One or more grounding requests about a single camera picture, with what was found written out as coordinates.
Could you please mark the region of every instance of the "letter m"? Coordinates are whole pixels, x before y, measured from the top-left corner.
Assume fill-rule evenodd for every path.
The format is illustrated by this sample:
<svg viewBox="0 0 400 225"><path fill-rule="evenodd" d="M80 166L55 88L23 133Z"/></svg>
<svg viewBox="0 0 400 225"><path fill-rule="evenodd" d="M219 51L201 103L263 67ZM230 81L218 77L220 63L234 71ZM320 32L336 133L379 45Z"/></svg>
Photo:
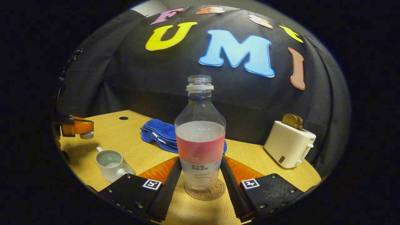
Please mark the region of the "letter m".
<svg viewBox="0 0 400 225"><path fill-rule="evenodd" d="M249 61L244 64L244 68L252 73L274 77L271 68L268 46L271 42L265 38L251 35L242 43L227 30L209 30L211 35L205 56L199 58L199 63L209 66L221 66L224 60L221 58L221 49L232 67L237 67L250 54Z"/></svg>

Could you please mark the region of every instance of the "bottle label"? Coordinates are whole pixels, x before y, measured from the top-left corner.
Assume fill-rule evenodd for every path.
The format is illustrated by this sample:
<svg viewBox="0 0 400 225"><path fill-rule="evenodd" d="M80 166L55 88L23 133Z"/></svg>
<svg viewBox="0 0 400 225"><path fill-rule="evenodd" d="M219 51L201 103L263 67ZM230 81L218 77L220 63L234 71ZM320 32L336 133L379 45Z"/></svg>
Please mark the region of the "bottle label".
<svg viewBox="0 0 400 225"><path fill-rule="evenodd" d="M176 136L179 158L186 182L201 189L217 181L224 150L225 133L207 142L192 142Z"/></svg>

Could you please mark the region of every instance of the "blue towel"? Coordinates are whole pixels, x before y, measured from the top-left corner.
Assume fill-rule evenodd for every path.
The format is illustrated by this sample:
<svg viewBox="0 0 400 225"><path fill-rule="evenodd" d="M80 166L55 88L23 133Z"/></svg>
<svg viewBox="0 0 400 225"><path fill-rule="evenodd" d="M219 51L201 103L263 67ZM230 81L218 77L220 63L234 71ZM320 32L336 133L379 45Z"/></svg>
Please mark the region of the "blue towel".
<svg viewBox="0 0 400 225"><path fill-rule="evenodd" d="M147 129L155 132L161 138L174 141L176 143L175 126L173 124L162 122L159 119L152 119L147 121L141 129Z"/></svg>
<svg viewBox="0 0 400 225"><path fill-rule="evenodd" d="M174 125L162 122L158 119L152 119L147 121L140 129L142 130L140 135L144 142L151 143L156 141L162 149L168 152L178 153ZM227 148L228 146L225 141L224 155Z"/></svg>

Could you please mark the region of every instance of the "clear plastic bottle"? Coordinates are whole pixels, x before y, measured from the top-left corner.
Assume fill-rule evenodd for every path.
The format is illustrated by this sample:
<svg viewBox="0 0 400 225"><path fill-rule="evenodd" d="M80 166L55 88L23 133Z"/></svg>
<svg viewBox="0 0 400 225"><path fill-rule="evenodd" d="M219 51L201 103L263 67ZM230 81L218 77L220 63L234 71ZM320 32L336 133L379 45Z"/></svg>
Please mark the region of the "clear plastic bottle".
<svg viewBox="0 0 400 225"><path fill-rule="evenodd" d="M218 179L225 142L225 118L211 103L211 76L188 78L189 103L175 119L182 170L189 187L205 190Z"/></svg>

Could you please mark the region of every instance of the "coaster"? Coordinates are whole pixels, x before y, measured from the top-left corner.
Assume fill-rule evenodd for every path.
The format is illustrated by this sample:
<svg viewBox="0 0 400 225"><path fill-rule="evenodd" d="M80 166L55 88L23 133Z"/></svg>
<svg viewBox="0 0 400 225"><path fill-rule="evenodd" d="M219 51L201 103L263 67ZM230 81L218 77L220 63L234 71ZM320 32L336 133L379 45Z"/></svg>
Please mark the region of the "coaster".
<svg viewBox="0 0 400 225"><path fill-rule="evenodd" d="M193 188L188 187L186 183L184 184L184 188L186 193L189 194L191 197L203 201L215 200L221 197L226 190L225 184L220 179L218 179L212 187L206 190L194 190Z"/></svg>

